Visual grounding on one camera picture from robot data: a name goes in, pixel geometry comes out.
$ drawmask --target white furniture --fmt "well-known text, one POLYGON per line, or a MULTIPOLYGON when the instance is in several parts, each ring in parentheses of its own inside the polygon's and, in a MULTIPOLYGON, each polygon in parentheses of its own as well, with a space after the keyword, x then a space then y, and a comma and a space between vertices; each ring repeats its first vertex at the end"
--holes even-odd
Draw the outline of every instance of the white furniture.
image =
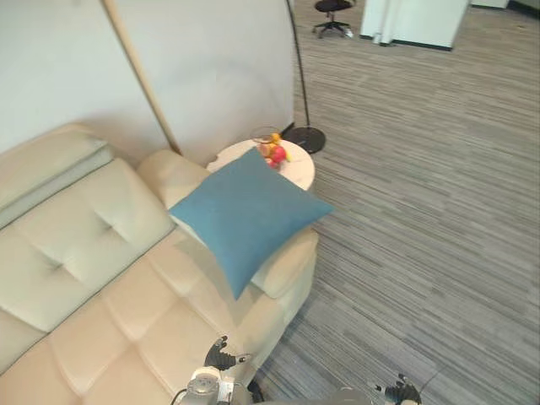
POLYGON ((508 5, 508 0, 472 0, 471 5, 494 7, 494 8, 506 8, 506 6, 508 5))
POLYGON ((470 0, 366 0, 360 35, 450 50, 470 0))
POLYGON ((317 234, 235 300, 167 212, 208 174, 169 150, 136 173, 82 127, 0 156, 1 404, 168 404, 224 334, 249 382, 310 291, 317 234))
MULTIPOLYGON (((228 148, 222 150, 218 154, 218 158, 208 164, 207 169, 215 172, 221 169, 235 159, 238 159, 242 154, 256 147, 257 143, 248 139, 246 141, 235 143, 228 148)), ((284 161, 279 173, 292 181, 296 186, 309 190, 315 179, 315 165, 311 156, 300 146, 289 141, 281 141, 281 146, 289 153, 290 161, 284 161)))

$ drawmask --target sofa backrest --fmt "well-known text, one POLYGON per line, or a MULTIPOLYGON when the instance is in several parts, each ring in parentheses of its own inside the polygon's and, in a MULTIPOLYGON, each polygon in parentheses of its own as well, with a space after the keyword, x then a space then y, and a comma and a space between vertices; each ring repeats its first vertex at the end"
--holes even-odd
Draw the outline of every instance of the sofa backrest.
POLYGON ((0 374, 172 229, 82 127, 0 156, 0 374))

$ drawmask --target robotic hand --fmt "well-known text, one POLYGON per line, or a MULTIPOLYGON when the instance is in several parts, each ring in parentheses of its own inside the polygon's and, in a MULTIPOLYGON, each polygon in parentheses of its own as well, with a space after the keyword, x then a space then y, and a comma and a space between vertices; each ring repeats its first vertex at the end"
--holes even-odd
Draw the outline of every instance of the robotic hand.
POLYGON ((408 383, 407 377, 403 374, 398 374, 399 380, 396 381, 395 386, 382 386, 375 385, 374 388, 378 392, 382 392, 385 395, 386 405, 419 405, 422 403, 420 393, 416 389, 416 386, 408 383))
POLYGON ((216 340, 208 350, 204 367, 196 369, 187 388, 176 394, 170 405, 216 405, 217 403, 231 403, 233 392, 237 399, 242 398, 248 402, 248 391, 243 391, 229 377, 223 377, 221 371, 247 362, 251 359, 250 354, 233 356, 222 352, 227 346, 227 337, 223 336, 216 340))

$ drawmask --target apple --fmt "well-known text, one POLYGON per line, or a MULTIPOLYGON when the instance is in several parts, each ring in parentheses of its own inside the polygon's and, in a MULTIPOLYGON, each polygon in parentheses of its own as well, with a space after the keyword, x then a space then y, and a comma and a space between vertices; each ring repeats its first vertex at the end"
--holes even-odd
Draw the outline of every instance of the apple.
POLYGON ((276 146, 272 151, 272 160, 276 163, 279 163, 287 158, 287 152, 283 146, 276 146))

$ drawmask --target white wall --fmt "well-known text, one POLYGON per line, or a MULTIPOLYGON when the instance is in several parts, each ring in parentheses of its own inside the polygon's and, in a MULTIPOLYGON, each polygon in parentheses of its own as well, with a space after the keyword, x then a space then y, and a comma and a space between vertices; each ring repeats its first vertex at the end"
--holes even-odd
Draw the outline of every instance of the white wall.
POLYGON ((98 0, 2 0, 0 152, 67 122, 132 163, 167 148, 98 0))
POLYGON ((284 0, 116 0, 184 155, 206 163, 260 126, 293 121, 284 0))
POLYGON ((452 47, 469 0, 367 0, 361 34, 452 47), (385 24, 391 12, 391 24, 385 24))

